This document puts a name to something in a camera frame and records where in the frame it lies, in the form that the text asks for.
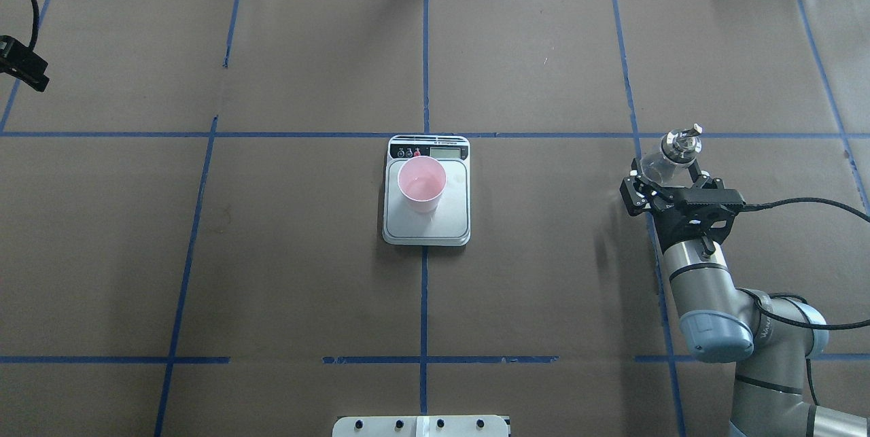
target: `pink cup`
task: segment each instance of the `pink cup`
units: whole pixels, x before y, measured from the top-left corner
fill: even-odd
[[[438,199],[447,186],[444,165],[431,156],[414,156],[398,170],[398,189],[416,212],[429,212],[438,207]]]

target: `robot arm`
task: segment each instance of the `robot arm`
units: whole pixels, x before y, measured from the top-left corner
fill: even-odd
[[[700,126],[673,130],[661,147],[633,162],[621,194],[631,216],[648,211],[655,221],[680,331],[700,362],[737,362],[731,437],[868,437],[865,418],[803,401],[806,359],[818,356],[829,332],[787,325],[758,310],[824,325],[824,317],[786,295],[736,289],[721,244],[746,206],[696,161]],[[675,186],[688,170],[691,187]]]

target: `grid line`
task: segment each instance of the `grid line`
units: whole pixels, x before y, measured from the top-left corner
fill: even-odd
[[[429,0],[423,0],[423,133],[429,134]]]
[[[4,355],[0,364],[167,364],[168,357],[95,355]],[[175,364],[229,364],[229,357],[175,357]]]
[[[230,51],[232,50],[232,37],[236,34],[236,16],[239,15],[239,0],[232,4],[232,16],[230,17],[230,30],[226,34],[226,55],[224,55],[224,68],[230,67]]]
[[[193,266],[193,251],[196,246],[196,236],[199,233],[199,218],[203,211],[203,196],[205,195],[205,184],[209,176],[209,165],[211,165],[211,152],[215,145],[215,132],[218,129],[218,117],[215,116],[211,121],[211,134],[209,135],[209,143],[205,148],[205,160],[203,161],[203,173],[199,179],[199,191],[196,193],[196,207],[193,210],[193,226],[190,227],[190,240],[187,244],[187,257],[184,260],[184,273],[181,278],[181,289],[178,294],[178,306],[175,313],[175,323],[172,326],[172,339],[170,342],[169,356],[166,362],[166,372],[164,375],[164,385],[160,394],[160,406],[158,407],[158,417],[154,426],[154,437],[160,437],[162,433],[162,422],[166,415],[166,403],[169,400],[170,384],[172,381],[172,368],[175,365],[176,351],[178,348],[178,335],[181,332],[181,320],[184,315],[184,301],[187,298],[187,286],[190,282],[190,268]]]
[[[864,205],[864,212],[870,211],[870,202],[867,201],[867,190],[864,189],[864,183],[861,180],[861,174],[858,172],[858,165],[855,164],[855,155],[852,153],[852,146],[849,145],[849,140],[846,137],[846,128],[843,126],[843,118],[839,115],[839,107],[837,106],[836,99],[833,98],[833,91],[831,90],[831,83],[829,79],[827,79],[827,72],[824,71],[824,65],[821,62],[821,56],[818,55],[818,47],[815,43],[815,37],[813,36],[813,29],[810,28],[810,22],[807,19],[807,10],[804,7],[804,0],[797,0],[798,10],[801,13],[801,21],[804,23],[804,31],[807,32],[807,40],[809,41],[810,50],[813,51],[813,59],[815,60],[816,67],[818,68],[818,77],[821,78],[821,83],[824,86],[824,93],[827,95],[827,100],[831,105],[831,111],[833,112],[833,119],[835,119],[837,123],[837,130],[839,131],[839,137],[843,141],[843,146],[846,149],[846,153],[848,153],[849,159],[849,167],[852,168],[852,177],[855,179],[855,186],[858,187],[858,195],[861,197],[861,204]]]
[[[634,357],[634,362],[641,364],[661,364],[666,363],[671,357],[667,355],[638,355]],[[672,359],[677,362],[699,362],[690,355],[675,355]],[[870,353],[823,353],[813,359],[813,362],[853,362],[854,360],[870,360]]]
[[[423,0],[423,129],[429,133],[429,0]],[[366,133],[363,137],[391,137],[389,133]],[[342,137],[360,137],[357,133],[345,133]],[[341,356],[323,357],[329,365],[345,364],[419,364],[420,415],[429,412],[428,366],[429,364],[550,364],[559,356],[429,356],[429,247],[420,248],[420,356]]]
[[[640,130],[638,127],[638,118],[634,109],[634,95],[631,91],[631,80],[628,77],[628,56],[625,51],[625,38],[622,32],[622,19],[619,16],[619,0],[613,1],[613,19],[616,22],[616,35],[619,41],[619,56],[622,60],[622,75],[625,81],[625,98],[628,102],[630,111],[629,118],[631,119],[631,131],[634,138],[634,153],[637,159],[640,160]],[[667,316],[667,302],[665,300],[665,284],[662,282],[661,262],[659,261],[659,251],[656,249],[655,229],[653,221],[649,215],[646,215],[646,230],[649,234],[650,242],[652,242],[653,254],[655,254],[655,276],[659,288],[659,314],[661,314],[662,331],[665,336],[665,350],[667,351],[667,367],[671,377],[671,394],[674,399],[674,412],[677,418],[677,430],[680,437],[686,437],[686,419],[683,417],[683,402],[680,397],[680,381],[677,375],[677,363],[674,360],[674,342],[671,339],[671,323]]]

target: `scale platform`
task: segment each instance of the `scale platform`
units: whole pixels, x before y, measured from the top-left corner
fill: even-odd
[[[460,246],[472,238],[470,178],[459,158],[439,158],[447,172],[447,187],[432,212],[411,210],[398,189],[398,170],[407,158],[389,161],[383,187],[383,239],[394,245]]]

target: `blue joint cap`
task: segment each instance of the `blue joint cap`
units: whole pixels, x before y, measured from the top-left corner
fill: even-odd
[[[680,317],[680,331],[700,362],[737,362],[755,350],[752,331],[728,313],[696,310]]]

